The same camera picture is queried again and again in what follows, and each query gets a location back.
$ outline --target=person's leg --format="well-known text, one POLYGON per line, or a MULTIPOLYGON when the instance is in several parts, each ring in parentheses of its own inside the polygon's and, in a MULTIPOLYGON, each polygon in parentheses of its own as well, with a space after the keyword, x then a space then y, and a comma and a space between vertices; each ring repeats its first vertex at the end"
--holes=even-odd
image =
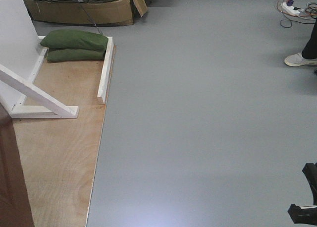
POLYGON ((317 20, 315 22, 311 38, 302 51, 302 56, 306 59, 317 58, 317 20))
POLYGON ((302 65, 317 65, 317 20, 315 22, 311 38, 301 53, 288 56, 284 62, 291 67, 302 65))

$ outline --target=plug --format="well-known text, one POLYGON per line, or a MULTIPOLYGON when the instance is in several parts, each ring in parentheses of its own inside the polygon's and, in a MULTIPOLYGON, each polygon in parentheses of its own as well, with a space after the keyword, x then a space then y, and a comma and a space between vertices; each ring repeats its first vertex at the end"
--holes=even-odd
POLYGON ((293 5, 293 3, 294 3, 294 1, 293 1, 293 0, 288 0, 288 1, 286 2, 287 6, 292 6, 292 5, 293 5))

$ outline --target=white wooden frame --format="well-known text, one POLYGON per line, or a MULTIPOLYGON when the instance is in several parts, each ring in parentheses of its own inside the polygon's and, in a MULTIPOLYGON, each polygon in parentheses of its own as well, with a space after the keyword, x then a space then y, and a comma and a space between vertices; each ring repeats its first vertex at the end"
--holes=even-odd
MULTIPOLYGON (((51 95, 47 94, 33 84, 45 58, 47 48, 42 49, 28 80, 20 77, 5 66, 0 64, 0 80, 22 93, 17 103, 10 109, 9 105, 1 97, 0 103, 4 106, 12 118, 77 118, 79 108, 66 106, 51 95), (27 96, 42 106, 24 105, 27 96)), ((108 37, 108 45, 105 53, 102 74, 99 83, 97 98, 101 104, 106 103, 109 86, 110 71, 113 63, 114 43, 113 38, 108 37)))

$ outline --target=power strip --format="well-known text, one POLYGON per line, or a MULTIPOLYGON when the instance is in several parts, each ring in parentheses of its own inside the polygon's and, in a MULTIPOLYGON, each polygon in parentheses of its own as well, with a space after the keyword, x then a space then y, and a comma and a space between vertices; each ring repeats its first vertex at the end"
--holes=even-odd
POLYGON ((293 6, 288 6, 285 2, 282 3, 282 12, 286 12, 290 15, 297 16, 299 15, 299 10, 294 10, 293 6))

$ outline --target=white wall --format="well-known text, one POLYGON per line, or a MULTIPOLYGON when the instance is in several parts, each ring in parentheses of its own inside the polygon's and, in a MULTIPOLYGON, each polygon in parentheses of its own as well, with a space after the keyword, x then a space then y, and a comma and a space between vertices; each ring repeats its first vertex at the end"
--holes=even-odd
MULTIPOLYGON (((39 57, 39 45, 23 0, 0 0, 0 18, 0 63, 27 79, 39 57)), ((0 94, 10 107, 20 96, 3 82, 0 94)))

